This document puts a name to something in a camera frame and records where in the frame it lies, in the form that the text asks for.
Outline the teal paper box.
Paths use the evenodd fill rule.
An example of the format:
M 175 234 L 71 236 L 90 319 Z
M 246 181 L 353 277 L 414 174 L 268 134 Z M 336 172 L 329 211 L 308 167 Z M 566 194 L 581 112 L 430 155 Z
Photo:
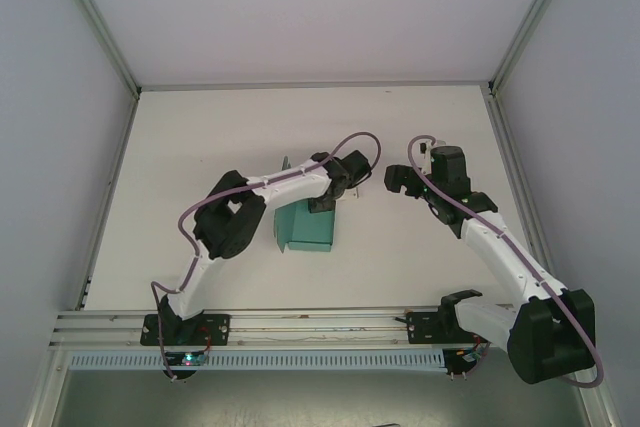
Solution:
M 305 176 L 284 181 L 285 195 L 269 202 L 274 212 L 273 234 L 279 250 L 330 252 L 334 239 L 335 209 L 312 214 L 308 200 L 324 194 L 330 179 L 319 168 Z

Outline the aluminium table side rail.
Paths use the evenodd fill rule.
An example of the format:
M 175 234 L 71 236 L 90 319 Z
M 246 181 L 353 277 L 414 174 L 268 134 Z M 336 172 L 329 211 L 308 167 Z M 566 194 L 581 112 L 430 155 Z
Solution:
M 90 288 L 91 278 L 95 269 L 96 259 L 99 254 L 102 237 L 104 235 L 105 226 L 108 220 L 111 203 L 118 182 L 121 166 L 125 157 L 127 144 L 133 129 L 135 116 L 138 110 L 139 97 L 134 96 L 127 108 L 126 120 L 123 124 L 121 135 L 116 144 L 113 159 L 109 166 L 108 176 L 106 179 L 103 195 L 99 203 L 96 222 L 91 231 L 89 238 L 88 250 L 83 259 L 82 269 L 80 272 L 80 280 L 76 286 L 73 297 L 72 311 L 82 310 L 85 305 L 85 296 Z
M 503 112 L 497 96 L 492 92 L 489 85 L 483 88 L 483 97 L 527 245 L 538 262 L 549 267 L 551 262 L 548 246 L 506 114 Z

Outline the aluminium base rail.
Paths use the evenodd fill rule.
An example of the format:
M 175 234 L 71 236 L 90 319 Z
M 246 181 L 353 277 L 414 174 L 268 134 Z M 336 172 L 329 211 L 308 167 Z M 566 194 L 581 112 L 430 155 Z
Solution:
M 409 312 L 434 306 L 337 309 L 230 309 L 220 331 L 226 350 L 405 349 Z M 63 311 L 57 315 L 48 348 L 62 350 L 142 350 L 144 310 Z

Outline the aluminium frame post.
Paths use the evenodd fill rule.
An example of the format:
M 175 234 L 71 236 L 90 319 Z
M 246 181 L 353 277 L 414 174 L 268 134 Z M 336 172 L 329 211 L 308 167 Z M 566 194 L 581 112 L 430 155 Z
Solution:
M 493 96 L 497 96 L 507 84 L 551 2 L 552 0 L 532 0 L 502 60 L 488 82 L 489 92 Z
M 96 40 L 101 46 L 103 52 L 110 61 L 112 67 L 116 71 L 118 77 L 126 86 L 131 96 L 138 100 L 141 93 L 141 86 L 137 82 L 128 62 L 126 61 L 121 49 L 118 47 L 107 22 L 100 12 L 95 0 L 73 0 L 76 3 L 80 13 L 85 18 L 87 24 L 92 30 Z

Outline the aluminium lower frame strut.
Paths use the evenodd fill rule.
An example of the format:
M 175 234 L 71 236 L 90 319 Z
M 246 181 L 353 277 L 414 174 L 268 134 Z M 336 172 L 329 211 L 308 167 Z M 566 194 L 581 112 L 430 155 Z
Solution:
M 622 427 L 610 390 L 605 382 L 593 389 L 580 389 L 587 427 Z
M 52 427 L 69 366 L 65 350 L 47 351 L 24 427 Z

